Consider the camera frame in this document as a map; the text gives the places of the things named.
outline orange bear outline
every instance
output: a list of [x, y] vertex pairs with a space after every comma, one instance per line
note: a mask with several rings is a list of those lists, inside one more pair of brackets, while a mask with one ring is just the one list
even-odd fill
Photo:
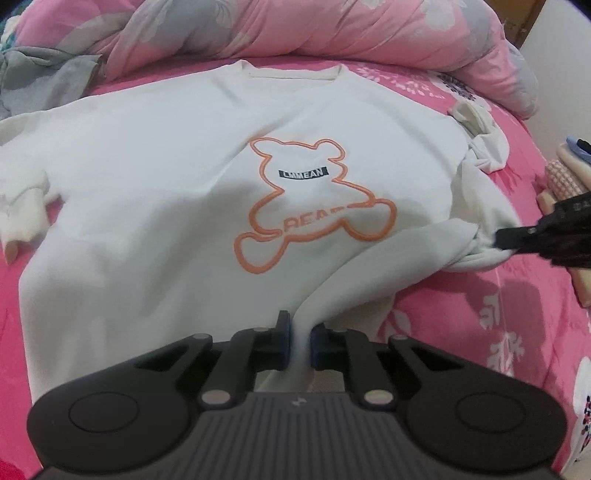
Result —
[[[334, 165], [338, 165], [341, 168], [341, 173], [338, 176], [336, 176], [335, 178], [333, 178], [331, 181], [334, 183], [339, 183], [341, 185], [347, 185], [348, 187], [358, 190], [359, 192], [362, 192], [368, 196], [367, 201], [361, 202], [361, 203], [351, 203], [351, 204], [347, 205], [347, 208], [371, 208], [378, 203], [382, 203], [384, 205], [387, 205], [390, 208], [390, 216], [388, 218], [388, 223], [386, 224], [386, 227], [383, 230], [381, 230], [378, 233], [375, 233], [373, 235], [365, 235], [364, 233], [358, 232], [355, 228], [353, 228], [353, 226], [349, 223], [349, 221], [346, 218], [339, 218], [339, 219], [335, 220], [333, 223], [331, 223], [330, 225], [328, 225], [327, 227], [325, 227], [322, 230], [319, 230], [317, 232], [314, 232], [314, 233], [306, 233], [306, 234], [302, 234], [302, 235], [298, 235], [296, 233], [289, 233], [288, 235], [286, 235], [284, 237], [281, 247], [279, 248], [277, 253], [273, 256], [273, 258], [270, 261], [268, 261], [266, 264], [264, 264], [262, 266], [257, 266], [257, 265], [253, 265], [253, 264], [249, 263], [244, 258], [244, 255], [242, 253], [241, 243], [244, 239], [252, 238], [252, 239], [256, 240], [257, 242], [270, 242], [272, 240], [275, 240], [275, 239], [283, 236], [283, 230], [281, 230], [281, 229], [268, 230], [266, 228], [263, 228], [256, 221], [256, 214], [258, 213], [258, 211], [261, 208], [263, 208], [267, 203], [276, 199], [278, 196], [281, 196], [285, 193], [284, 189], [275, 185], [265, 175], [265, 169], [267, 167], [267, 164], [271, 161], [273, 156], [260, 151], [256, 147], [256, 144], [261, 141], [272, 141], [272, 142], [278, 143], [279, 145], [299, 145], [301, 147], [309, 148], [311, 150], [318, 150], [318, 147], [324, 143], [329, 143], [331, 145], [334, 145], [339, 150], [340, 154], [338, 157], [328, 158], [328, 161], [333, 163]], [[250, 222], [252, 228], [254, 229], [254, 232], [242, 233], [242, 234], [238, 235], [236, 237], [236, 239], [234, 240], [234, 252], [236, 254], [236, 258], [238, 259], [238, 262], [240, 263], [242, 268], [244, 268], [244, 270], [246, 270], [247, 272], [254, 273], [254, 274], [260, 274], [260, 273], [264, 273], [264, 272], [272, 269], [275, 265], [277, 265], [277, 263], [279, 262], [279, 260], [283, 256], [283, 254], [285, 253], [285, 250], [287, 250], [287, 246], [291, 242], [298, 242], [298, 243], [312, 242], [312, 241], [318, 240], [319, 238], [322, 238], [326, 235], [329, 235], [330, 233], [338, 230], [341, 227], [352, 238], [355, 238], [356, 240], [359, 240], [362, 242], [375, 242], [377, 240], [381, 240], [382, 238], [384, 238], [388, 234], [388, 232], [392, 229], [392, 227], [394, 226], [394, 223], [396, 222], [396, 217], [397, 217], [397, 208], [396, 208], [396, 204], [394, 202], [392, 202], [391, 200], [388, 200], [388, 199], [376, 198], [372, 191], [370, 191], [360, 185], [357, 185], [355, 183], [351, 183], [351, 182], [344, 180], [345, 176], [347, 175], [348, 169], [347, 169], [347, 166], [341, 162], [345, 159], [346, 154], [345, 154], [345, 150], [343, 149], [343, 147], [341, 147], [337, 142], [335, 142], [329, 138], [322, 138], [322, 139], [318, 140], [314, 145], [308, 145], [308, 144], [305, 144], [302, 142], [296, 142], [296, 141], [282, 142], [281, 140], [277, 140], [276, 138], [262, 137], [262, 138], [257, 138], [257, 139], [251, 140], [249, 142], [249, 145], [253, 149], [253, 151], [263, 159], [263, 161], [261, 162], [261, 165], [259, 166], [259, 175], [261, 176], [262, 180], [267, 185], [269, 185], [271, 188], [273, 188], [274, 191], [272, 193], [270, 193], [269, 195], [264, 196], [258, 202], [256, 202], [256, 204], [254, 204], [254, 206], [250, 209], [250, 212], [248, 213], [248, 221]]]

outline wooden door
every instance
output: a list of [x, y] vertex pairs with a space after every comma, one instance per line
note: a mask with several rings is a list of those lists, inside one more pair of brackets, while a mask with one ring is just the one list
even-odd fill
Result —
[[486, 0], [505, 26], [505, 36], [521, 47], [538, 18], [545, 0]]

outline white wall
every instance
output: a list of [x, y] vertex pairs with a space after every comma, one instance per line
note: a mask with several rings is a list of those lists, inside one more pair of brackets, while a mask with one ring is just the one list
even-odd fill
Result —
[[591, 142], [591, 20], [567, 0], [547, 0], [521, 53], [540, 83], [527, 127], [544, 156], [567, 135]]

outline ribbed black surface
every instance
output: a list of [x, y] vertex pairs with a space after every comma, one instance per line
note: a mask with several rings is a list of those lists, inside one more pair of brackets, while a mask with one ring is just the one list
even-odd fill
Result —
[[[437, 428], [436, 414], [434, 428]], [[356, 407], [347, 394], [250, 394], [201, 416], [190, 436], [133, 472], [81, 476], [47, 469], [37, 480], [493, 480], [433, 460], [395, 418]], [[556, 480], [538, 470], [504, 480]]]

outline gray cloth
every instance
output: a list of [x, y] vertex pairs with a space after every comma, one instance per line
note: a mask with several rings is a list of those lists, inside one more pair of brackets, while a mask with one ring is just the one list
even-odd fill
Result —
[[80, 98], [100, 55], [17, 47], [0, 53], [0, 119], [49, 110]]

